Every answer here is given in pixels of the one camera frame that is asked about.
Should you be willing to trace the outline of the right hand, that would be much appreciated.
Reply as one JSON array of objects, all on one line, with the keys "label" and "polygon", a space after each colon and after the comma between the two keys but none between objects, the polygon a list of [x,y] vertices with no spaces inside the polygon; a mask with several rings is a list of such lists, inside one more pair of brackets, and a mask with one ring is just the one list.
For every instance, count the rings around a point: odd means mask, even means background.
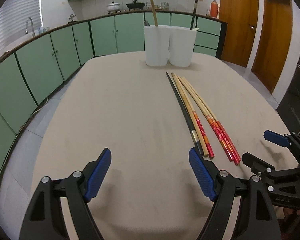
[{"label": "right hand", "polygon": [[293,231],[300,227],[300,210],[284,207],[283,229],[285,232]]}]

